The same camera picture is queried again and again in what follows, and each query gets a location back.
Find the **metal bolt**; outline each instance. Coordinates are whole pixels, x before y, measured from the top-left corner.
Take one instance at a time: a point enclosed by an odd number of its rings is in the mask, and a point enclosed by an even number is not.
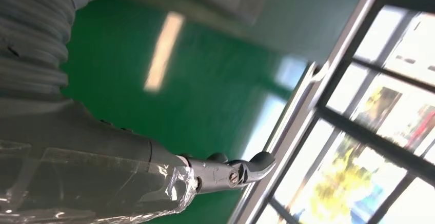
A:
[[[239,175],[237,173],[230,174],[230,182],[235,184],[239,180]]]

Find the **metal window frame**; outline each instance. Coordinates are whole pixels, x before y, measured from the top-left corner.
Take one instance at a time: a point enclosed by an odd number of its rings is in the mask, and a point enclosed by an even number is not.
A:
[[[292,100],[290,101],[291,105],[286,108],[284,112],[283,116],[291,116],[291,119],[288,119],[290,122],[281,120],[277,127],[286,127],[286,129],[274,130],[274,133],[269,139],[279,141],[276,143],[272,142],[272,144],[276,144],[274,147],[276,153],[274,155],[277,166],[258,184],[250,185],[244,189],[242,197],[229,218],[228,223],[252,223],[264,199],[277,181],[278,176],[283,173],[282,169],[284,165],[290,159],[296,145],[299,143],[309,122],[313,118],[313,107],[315,103],[325,89],[326,84],[331,79],[334,70],[337,68],[374,1],[375,0],[359,1],[323,67],[317,71],[317,73],[314,71],[315,64],[309,67],[310,70],[304,75],[301,83],[294,92]],[[265,149],[270,151],[272,148],[266,146]]]
[[[408,9],[408,11],[384,46],[378,59],[372,63],[356,59],[354,54],[371,24],[382,8],[389,5],[405,8]],[[330,58],[321,71],[319,71],[316,76],[312,77],[315,69],[312,65],[310,66],[311,71],[305,73],[303,81],[301,82],[303,85],[299,85],[295,92],[295,97],[291,101],[293,105],[290,105],[285,113],[285,115],[291,118],[288,120],[280,119],[281,123],[286,122],[285,129],[275,129],[274,134],[272,134],[269,139],[274,142],[266,146],[266,149],[276,153],[278,167],[275,168],[274,172],[272,172],[268,178],[257,185],[245,189],[239,201],[238,208],[235,209],[228,223],[255,223],[268,204],[288,223],[298,223],[297,220],[278,203],[273,195],[319,119],[331,123],[336,128],[333,130],[319,156],[308,170],[308,173],[305,175],[306,178],[311,177],[314,173],[341,131],[356,138],[362,144],[369,145],[372,149],[392,160],[398,166],[408,170],[407,175],[398,184],[393,193],[387,197],[377,209],[369,220],[369,223],[377,223],[416,177],[435,186],[435,166],[433,164],[425,161],[421,157],[415,156],[413,152],[407,151],[378,136],[367,128],[356,124],[349,118],[346,118],[351,116],[369,85],[379,73],[389,75],[405,83],[435,93],[434,86],[383,68],[385,61],[397,45],[409,23],[420,12],[435,13],[435,0],[360,0],[334,47]],[[352,99],[349,107],[347,107],[343,115],[340,115],[327,108],[326,104],[344,73],[352,63],[367,68],[368,74],[363,80],[357,94]],[[314,82],[307,83],[307,79],[314,80]],[[429,147],[431,148],[433,144],[435,144],[435,141],[432,142]]]

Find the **plastic wrap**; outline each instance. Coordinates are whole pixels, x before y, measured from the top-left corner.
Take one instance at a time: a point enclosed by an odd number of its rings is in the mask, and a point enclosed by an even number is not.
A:
[[[0,223],[140,223],[196,195],[190,167],[56,148],[33,159],[30,148],[0,140]]]

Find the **gray robotic arm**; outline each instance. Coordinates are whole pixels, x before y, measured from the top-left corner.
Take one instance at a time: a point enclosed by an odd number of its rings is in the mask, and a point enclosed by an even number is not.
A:
[[[237,189],[274,158],[206,160],[93,118],[65,98],[75,11],[90,0],[0,0],[0,222],[139,223]]]

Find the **green floor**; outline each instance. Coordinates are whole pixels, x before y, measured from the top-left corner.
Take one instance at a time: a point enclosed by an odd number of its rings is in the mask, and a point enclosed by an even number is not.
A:
[[[166,16],[128,0],[98,0],[79,11],[64,94],[98,119],[150,136],[173,153],[224,152],[235,159],[249,142],[264,143],[304,64],[185,21],[162,86],[144,90]],[[200,195],[185,212],[152,223],[222,224],[239,196]]]

